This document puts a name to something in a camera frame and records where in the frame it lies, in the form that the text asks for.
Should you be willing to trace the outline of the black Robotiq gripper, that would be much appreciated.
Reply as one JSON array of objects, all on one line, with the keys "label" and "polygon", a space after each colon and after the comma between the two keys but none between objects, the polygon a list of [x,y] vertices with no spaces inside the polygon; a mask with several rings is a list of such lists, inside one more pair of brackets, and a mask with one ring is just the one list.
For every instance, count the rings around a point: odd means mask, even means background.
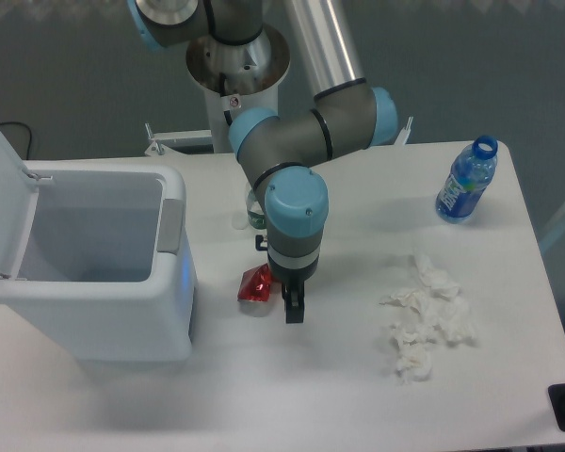
[{"label": "black Robotiq gripper", "polygon": [[[257,234],[254,240],[256,250],[267,250],[267,236]],[[300,324],[304,321],[305,313],[305,281],[302,279],[292,279],[283,281],[276,278],[275,282],[281,286],[281,293],[284,301],[285,323]]]}]

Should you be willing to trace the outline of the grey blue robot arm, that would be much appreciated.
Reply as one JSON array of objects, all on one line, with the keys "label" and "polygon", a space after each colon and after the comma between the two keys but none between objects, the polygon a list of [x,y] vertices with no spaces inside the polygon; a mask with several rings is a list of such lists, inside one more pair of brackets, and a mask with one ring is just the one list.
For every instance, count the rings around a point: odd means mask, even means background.
[{"label": "grey blue robot arm", "polygon": [[265,100],[290,66],[284,36],[260,1],[132,1],[139,35],[153,48],[185,43],[186,66],[211,106],[216,148],[235,155],[266,217],[267,253],[282,285],[285,319],[303,321],[329,213],[315,166],[378,146],[396,133],[390,94],[364,76],[338,1],[288,1],[314,107],[283,119]]}]

